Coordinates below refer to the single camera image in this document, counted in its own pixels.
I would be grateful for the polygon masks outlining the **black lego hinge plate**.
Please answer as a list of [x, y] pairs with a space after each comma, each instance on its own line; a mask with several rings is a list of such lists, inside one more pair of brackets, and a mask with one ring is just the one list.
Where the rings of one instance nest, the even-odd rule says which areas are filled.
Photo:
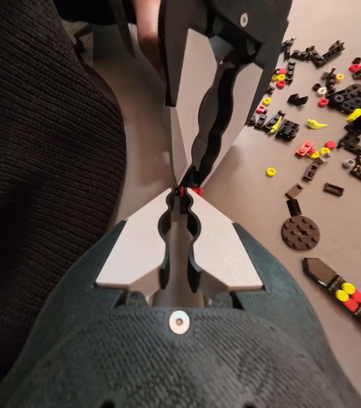
[[267, 115], [261, 114], [254, 125], [254, 129], [269, 133], [271, 127], [277, 122], [279, 117], [284, 116], [285, 119], [285, 115], [285, 112], [279, 110], [274, 116], [271, 117], [271, 119], [267, 120]]

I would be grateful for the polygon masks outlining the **black two-stud lego plate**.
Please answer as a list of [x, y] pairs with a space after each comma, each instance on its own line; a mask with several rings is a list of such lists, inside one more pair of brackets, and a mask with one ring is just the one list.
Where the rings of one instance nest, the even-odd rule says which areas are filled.
[[322, 166], [324, 164], [324, 161], [320, 160], [319, 158], [312, 161], [309, 166], [307, 166], [303, 176], [302, 176], [302, 180], [303, 181], [313, 181], [313, 179], [315, 178], [315, 175], [319, 169], [320, 166]]

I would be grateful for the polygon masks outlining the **large black round lego plate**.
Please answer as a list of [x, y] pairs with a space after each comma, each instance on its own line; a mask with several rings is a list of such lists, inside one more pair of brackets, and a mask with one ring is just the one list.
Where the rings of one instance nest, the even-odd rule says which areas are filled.
[[329, 108], [349, 115], [356, 109], [361, 109], [361, 84], [351, 84], [331, 94], [328, 100]]

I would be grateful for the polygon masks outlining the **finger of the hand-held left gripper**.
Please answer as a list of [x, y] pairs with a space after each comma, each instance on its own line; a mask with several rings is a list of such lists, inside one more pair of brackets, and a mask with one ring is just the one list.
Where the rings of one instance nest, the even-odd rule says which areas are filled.
[[176, 196], [168, 188], [122, 224], [95, 283], [100, 288], [140, 292], [147, 304], [169, 282], [170, 260], [167, 233]]
[[185, 189], [188, 283], [193, 293], [213, 300], [218, 293], [263, 289], [263, 282], [240, 239], [234, 222], [191, 188]]

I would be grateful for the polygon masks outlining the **red yellow black lego dragon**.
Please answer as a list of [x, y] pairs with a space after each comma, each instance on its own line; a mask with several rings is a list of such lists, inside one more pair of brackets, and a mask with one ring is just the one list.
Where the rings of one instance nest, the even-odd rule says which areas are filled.
[[304, 258], [302, 269], [361, 324], [361, 292], [352, 283], [319, 258]]

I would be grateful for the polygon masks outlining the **person's left hand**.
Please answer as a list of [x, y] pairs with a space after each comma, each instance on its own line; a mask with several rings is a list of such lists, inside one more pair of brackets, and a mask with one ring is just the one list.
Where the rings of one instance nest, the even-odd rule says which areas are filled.
[[158, 18], [160, 0], [133, 0], [137, 19], [137, 40], [142, 54], [157, 74], [164, 79], [163, 61], [158, 42]]

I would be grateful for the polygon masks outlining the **black and red lego assembly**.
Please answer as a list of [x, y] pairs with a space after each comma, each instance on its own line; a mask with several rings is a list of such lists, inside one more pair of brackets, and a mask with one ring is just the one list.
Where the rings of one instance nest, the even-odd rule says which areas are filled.
[[188, 212], [189, 201], [187, 198], [184, 198], [187, 188], [194, 191], [198, 196], [201, 196], [203, 193], [203, 189], [200, 186], [199, 172], [196, 166], [191, 166], [183, 177], [180, 185], [175, 189], [175, 195], [179, 201], [179, 212], [182, 215]]

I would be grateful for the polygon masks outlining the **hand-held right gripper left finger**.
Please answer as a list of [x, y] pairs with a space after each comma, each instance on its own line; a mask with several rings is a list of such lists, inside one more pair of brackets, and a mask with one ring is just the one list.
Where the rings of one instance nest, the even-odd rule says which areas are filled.
[[170, 161], [176, 186], [193, 166], [199, 169], [207, 150], [215, 117], [213, 93], [222, 64], [212, 40], [188, 28], [178, 98], [174, 106], [165, 105], [162, 112], [171, 141]]

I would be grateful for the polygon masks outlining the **red lego plate piece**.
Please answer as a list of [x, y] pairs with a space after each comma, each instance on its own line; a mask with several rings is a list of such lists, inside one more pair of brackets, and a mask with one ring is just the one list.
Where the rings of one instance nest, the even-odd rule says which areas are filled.
[[314, 143], [312, 141], [305, 141], [295, 152], [295, 155], [298, 157], [304, 157], [306, 155], [313, 155], [315, 151]]

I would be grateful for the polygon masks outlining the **black studded lego block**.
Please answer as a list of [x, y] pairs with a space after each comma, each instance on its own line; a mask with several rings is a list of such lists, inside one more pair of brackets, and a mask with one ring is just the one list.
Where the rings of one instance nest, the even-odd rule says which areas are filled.
[[296, 122], [293, 122], [291, 120], [284, 119], [276, 133], [276, 138], [290, 142], [293, 140], [298, 131], [299, 131], [300, 125]]

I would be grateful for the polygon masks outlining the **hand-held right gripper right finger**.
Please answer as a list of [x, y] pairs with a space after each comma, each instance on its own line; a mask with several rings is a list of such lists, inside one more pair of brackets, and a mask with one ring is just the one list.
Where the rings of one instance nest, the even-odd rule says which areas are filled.
[[207, 136], [207, 147], [198, 167], [203, 187], [244, 128], [263, 69], [255, 64], [224, 69], [215, 94], [217, 108]]

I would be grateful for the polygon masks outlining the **person's black knit sweater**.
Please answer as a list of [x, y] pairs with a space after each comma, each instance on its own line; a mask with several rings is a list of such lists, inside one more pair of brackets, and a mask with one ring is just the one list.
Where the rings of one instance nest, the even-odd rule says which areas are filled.
[[62, 20], [114, 16], [109, 1], [0, 1], [0, 382], [105, 232], [126, 169], [117, 99]]

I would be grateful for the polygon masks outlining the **row of black lego plates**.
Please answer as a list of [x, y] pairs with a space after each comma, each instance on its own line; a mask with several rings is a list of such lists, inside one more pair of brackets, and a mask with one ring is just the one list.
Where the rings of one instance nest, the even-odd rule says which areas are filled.
[[300, 62], [312, 62], [316, 68], [322, 68], [338, 58], [345, 49], [344, 42], [337, 40], [331, 44], [324, 54], [320, 54], [314, 45], [306, 48], [305, 51], [298, 49], [292, 51], [291, 48], [294, 41], [295, 37], [281, 43], [280, 53], [284, 54], [284, 61], [295, 60]]

